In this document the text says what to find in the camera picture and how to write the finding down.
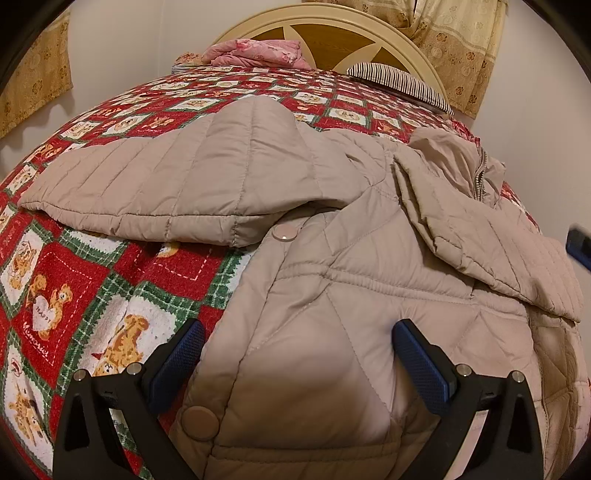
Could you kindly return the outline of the beige quilted puffer jacket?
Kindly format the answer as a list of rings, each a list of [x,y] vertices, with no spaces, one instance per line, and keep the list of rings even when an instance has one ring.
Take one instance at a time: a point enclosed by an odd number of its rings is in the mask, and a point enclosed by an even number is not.
[[[394,355],[411,319],[475,372],[521,371],[543,477],[590,423],[565,248],[453,133],[317,131],[266,96],[152,139],[60,155],[19,204],[129,240],[252,247],[170,437],[204,479],[397,479],[434,430]]]

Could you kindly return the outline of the red christmas patterned bedspread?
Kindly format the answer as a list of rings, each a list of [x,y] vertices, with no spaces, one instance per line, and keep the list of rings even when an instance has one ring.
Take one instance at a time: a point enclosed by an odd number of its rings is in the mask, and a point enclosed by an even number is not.
[[[86,234],[23,211],[17,201],[63,152],[149,139],[252,95],[276,99],[318,130],[400,142],[423,126],[469,136],[460,122],[344,75],[240,67],[178,68],[62,126],[1,186],[1,430],[27,474],[52,475],[53,440],[77,369],[120,372],[190,318],[211,332],[250,252]]]

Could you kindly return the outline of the yellow patterned right curtain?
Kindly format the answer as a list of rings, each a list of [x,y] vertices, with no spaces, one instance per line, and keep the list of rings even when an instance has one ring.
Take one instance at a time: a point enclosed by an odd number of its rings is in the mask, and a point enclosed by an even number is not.
[[[477,117],[496,63],[508,9],[499,0],[335,0],[389,23],[429,59],[450,105]]]

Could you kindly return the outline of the yellow patterned curtain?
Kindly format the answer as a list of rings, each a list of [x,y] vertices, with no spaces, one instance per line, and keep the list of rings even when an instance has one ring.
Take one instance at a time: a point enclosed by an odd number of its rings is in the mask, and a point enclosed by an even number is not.
[[[389,23],[429,59],[450,105],[477,117],[496,63],[508,9],[499,0],[335,0]]]
[[[43,30],[1,94],[1,137],[73,88],[68,53],[70,9]]]

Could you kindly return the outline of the striped pillow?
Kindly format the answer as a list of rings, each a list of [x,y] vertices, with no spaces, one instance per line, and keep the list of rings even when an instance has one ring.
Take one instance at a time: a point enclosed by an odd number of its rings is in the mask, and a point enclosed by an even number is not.
[[[444,95],[409,72],[381,63],[356,63],[346,71],[356,80],[369,82],[398,92],[436,112],[452,115],[453,109]]]

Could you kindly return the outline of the cream wooden arched headboard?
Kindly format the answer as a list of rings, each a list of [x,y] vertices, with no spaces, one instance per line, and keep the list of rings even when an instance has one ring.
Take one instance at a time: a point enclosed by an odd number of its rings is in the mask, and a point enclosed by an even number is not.
[[[277,7],[239,22],[215,41],[235,38],[296,40],[311,67],[339,74],[362,62],[392,65],[447,95],[417,45],[389,23],[354,8],[318,2]]]

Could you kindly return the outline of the pink folded blanket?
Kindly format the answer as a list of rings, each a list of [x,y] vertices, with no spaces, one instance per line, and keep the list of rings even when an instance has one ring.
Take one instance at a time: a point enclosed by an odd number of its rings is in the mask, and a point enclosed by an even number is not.
[[[311,71],[297,40],[232,39],[211,45],[204,53],[186,52],[173,66],[239,66]]]

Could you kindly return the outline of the yellow patterned left curtain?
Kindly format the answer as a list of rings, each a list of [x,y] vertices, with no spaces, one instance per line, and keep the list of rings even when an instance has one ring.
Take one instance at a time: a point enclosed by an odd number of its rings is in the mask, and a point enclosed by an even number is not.
[[[68,53],[70,9],[43,30],[1,94],[1,137],[73,88]]]

